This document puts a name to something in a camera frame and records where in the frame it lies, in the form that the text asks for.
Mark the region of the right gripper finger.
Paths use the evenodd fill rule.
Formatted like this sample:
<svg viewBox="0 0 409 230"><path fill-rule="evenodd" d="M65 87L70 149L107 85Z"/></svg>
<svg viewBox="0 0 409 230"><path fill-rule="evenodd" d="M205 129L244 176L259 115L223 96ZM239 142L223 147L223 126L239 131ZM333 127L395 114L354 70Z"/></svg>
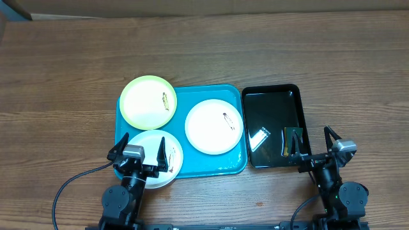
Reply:
<svg viewBox="0 0 409 230"><path fill-rule="evenodd" d="M294 157L302 153L302 141L296 130L291 132L291 149L289 155Z"/></svg>
<svg viewBox="0 0 409 230"><path fill-rule="evenodd" d="M338 149L336 149L334 147L334 142L333 141L337 141L339 139L341 139L341 137L339 135L337 135L329 125L324 127L324 134L325 134L325 143L326 143L326 147L327 147L327 151L338 151Z"/></svg>

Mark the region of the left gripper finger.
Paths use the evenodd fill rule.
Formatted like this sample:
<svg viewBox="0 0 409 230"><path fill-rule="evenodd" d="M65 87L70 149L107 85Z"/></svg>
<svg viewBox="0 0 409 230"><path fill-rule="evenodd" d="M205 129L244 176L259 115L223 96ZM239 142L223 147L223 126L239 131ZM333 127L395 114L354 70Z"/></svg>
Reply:
<svg viewBox="0 0 409 230"><path fill-rule="evenodd" d="M160 146L157 153L157 167L160 172L166 173L169 168L169 164L166 157L166 140L165 137L161 138Z"/></svg>
<svg viewBox="0 0 409 230"><path fill-rule="evenodd" d="M119 156L123 154L125 146L128 144L129 133L127 132L121 140L115 144L108 152L107 159L110 161L115 161Z"/></svg>

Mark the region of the green yellow sponge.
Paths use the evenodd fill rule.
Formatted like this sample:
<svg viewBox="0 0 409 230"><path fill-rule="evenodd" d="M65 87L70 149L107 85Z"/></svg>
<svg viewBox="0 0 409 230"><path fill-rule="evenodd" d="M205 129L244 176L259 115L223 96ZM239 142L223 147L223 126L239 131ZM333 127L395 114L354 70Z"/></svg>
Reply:
<svg viewBox="0 0 409 230"><path fill-rule="evenodd" d="M288 157L289 154L291 153L293 132L296 132L298 135L298 139L302 141L303 128L285 127L284 128L284 151L282 154L284 157Z"/></svg>

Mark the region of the white plate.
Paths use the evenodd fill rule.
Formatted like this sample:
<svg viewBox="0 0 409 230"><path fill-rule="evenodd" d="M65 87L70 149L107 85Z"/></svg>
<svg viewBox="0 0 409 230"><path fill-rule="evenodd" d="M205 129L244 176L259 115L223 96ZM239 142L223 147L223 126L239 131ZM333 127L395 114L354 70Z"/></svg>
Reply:
<svg viewBox="0 0 409 230"><path fill-rule="evenodd" d="M163 137L165 138L165 151L169 166L168 172L160 172L158 178L148 177L145 186L147 189L164 187L176 178L183 164L181 144L172 134L162 130L145 131L129 141L129 144L142 146L144 148L144 164L158 165L157 154Z"/></svg>
<svg viewBox="0 0 409 230"><path fill-rule="evenodd" d="M221 155L231 151L242 138L242 116L224 100L204 100L187 114L185 134L198 151Z"/></svg>

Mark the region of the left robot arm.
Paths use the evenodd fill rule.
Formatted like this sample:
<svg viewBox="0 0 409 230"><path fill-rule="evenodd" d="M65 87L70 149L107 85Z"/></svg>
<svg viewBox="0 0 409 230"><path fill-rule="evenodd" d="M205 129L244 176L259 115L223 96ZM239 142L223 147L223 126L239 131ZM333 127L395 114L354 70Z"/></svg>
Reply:
<svg viewBox="0 0 409 230"><path fill-rule="evenodd" d="M144 164L144 148L129 144L128 139L129 134L125 134L107 155L114 169L123 177L120 185L111 186L103 193L99 229L142 229L144 224L137 217L146 180L158 178L169 168L164 138L158 146L156 165Z"/></svg>

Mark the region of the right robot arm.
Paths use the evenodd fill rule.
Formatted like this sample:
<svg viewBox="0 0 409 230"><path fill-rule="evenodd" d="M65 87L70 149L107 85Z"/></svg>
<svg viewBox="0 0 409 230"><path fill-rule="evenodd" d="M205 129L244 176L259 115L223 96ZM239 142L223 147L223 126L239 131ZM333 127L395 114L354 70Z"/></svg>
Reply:
<svg viewBox="0 0 409 230"><path fill-rule="evenodd" d="M327 151L316 155L304 153L296 131L291 132L289 162L298 166L299 173L308 173L318 188L318 194L304 201L293 213L289 229L368 229L360 219L366 215L369 190L361 183L343 182L340 168L356 154L354 141L343 139L329 126L324 128ZM310 222L297 223L295 217L307 204L320 198L324 214L314 215Z"/></svg>

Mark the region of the teal plastic tray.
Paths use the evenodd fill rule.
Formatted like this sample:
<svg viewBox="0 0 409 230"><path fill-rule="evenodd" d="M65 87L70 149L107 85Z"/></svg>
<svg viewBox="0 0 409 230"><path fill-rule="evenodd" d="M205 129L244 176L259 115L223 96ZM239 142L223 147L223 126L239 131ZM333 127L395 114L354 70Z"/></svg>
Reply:
<svg viewBox="0 0 409 230"><path fill-rule="evenodd" d="M181 144L183 163L176 178L238 174L243 171L248 159L244 137L227 153L207 155L189 143L184 129L188 112L196 104L207 99L223 100L231 104L241 114L242 103L239 90L229 84L176 87L174 90L177 99L176 112L172 119L160 129L171 134Z"/></svg>

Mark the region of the black rectangular tray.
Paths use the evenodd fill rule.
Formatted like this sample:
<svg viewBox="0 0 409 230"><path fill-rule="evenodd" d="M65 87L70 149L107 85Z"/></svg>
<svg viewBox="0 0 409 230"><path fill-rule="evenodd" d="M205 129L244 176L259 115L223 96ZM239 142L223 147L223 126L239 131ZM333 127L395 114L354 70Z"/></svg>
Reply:
<svg viewBox="0 0 409 230"><path fill-rule="evenodd" d="M298 86L253 86L242 91L247 152L254 168L289 167L284 157L284 128L303 128L302 153L311 154Z"/></svg>

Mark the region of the yellow-green plate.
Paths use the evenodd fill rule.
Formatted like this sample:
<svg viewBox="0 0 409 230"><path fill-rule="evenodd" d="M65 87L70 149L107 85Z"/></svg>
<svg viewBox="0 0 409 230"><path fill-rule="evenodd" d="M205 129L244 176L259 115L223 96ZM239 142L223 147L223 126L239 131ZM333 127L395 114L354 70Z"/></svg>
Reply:
<svg viewBox="0 0 409 230"><path fill-rule="evenodd" d="M176 91L161 77L144 75L130 81L120 95L120 113L134 128L154 130L166 125L178 105Z"/></svg>

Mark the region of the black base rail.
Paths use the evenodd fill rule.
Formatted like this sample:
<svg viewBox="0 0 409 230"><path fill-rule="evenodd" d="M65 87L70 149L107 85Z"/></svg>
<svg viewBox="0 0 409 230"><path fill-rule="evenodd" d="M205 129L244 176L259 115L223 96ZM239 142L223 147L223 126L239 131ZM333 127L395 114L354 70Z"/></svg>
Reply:
<svg viewBox="0 0 409 230"><path fill-rule="evenodd" d="M97 230L98 227L85 227L85 230ZM238 224L238 225L187 225L187 226L173 226L171 224L146 224L142 229L146 230L290 230L290 221L283 221L279 224ZM300 221L293 223L294 230L312 230L318 229L312 222ZM363 229L370 230L367 222L361 222L360 228L355 226L348 227L330 227L329 229Z"/></svg>

